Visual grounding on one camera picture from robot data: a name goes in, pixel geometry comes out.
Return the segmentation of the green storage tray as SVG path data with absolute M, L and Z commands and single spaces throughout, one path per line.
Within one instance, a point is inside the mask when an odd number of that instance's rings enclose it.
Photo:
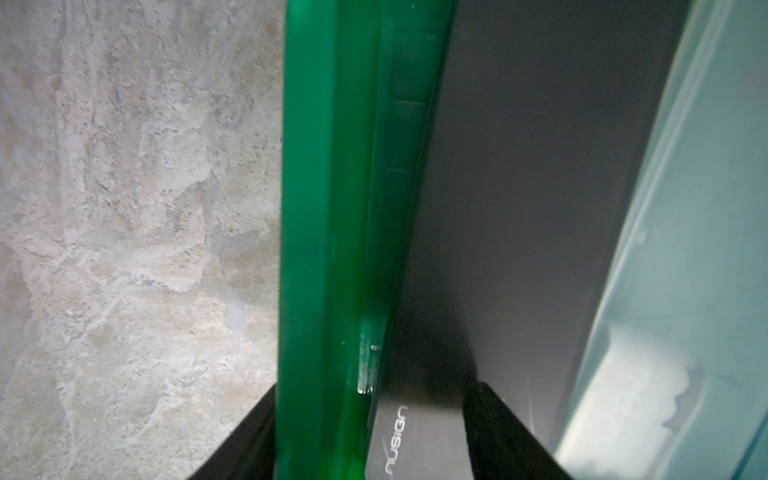
M 454 5 L 286 5 L 275 473 L 360 479 Z

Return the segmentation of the black pencil case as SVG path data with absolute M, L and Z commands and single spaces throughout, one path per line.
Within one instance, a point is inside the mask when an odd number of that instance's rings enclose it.
M 465 385 L 552 456 L 690 5 L 458 1 L 369 479 L 474 479 Z

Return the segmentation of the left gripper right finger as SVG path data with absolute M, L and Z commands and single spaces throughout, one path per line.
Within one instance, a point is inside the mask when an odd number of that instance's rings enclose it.
M 488 384 L 465 385 L 462 411 L 474 479 L 570 478 Z

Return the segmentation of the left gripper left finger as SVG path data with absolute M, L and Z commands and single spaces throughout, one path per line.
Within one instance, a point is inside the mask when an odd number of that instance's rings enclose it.
M 276 386 L 189 480 L 271 480 L 276 459 Z

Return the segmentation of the frosted clear pencil case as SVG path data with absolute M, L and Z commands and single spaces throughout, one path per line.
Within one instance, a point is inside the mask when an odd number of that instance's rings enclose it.
M 576 479 L 767 475 L 767 5 L 693 3 L 556 460 Z

